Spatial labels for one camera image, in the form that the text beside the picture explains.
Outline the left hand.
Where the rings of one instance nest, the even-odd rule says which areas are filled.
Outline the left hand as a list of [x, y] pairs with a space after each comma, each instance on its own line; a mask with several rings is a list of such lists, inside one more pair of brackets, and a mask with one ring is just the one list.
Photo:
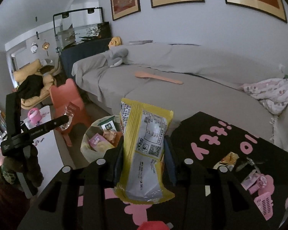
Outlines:
[[13, 157], [5, 157], [0, 166], [0, 192], [24, 192], [37, 195], [44, 180], [38, 163], [38, 150], [31, 145]]

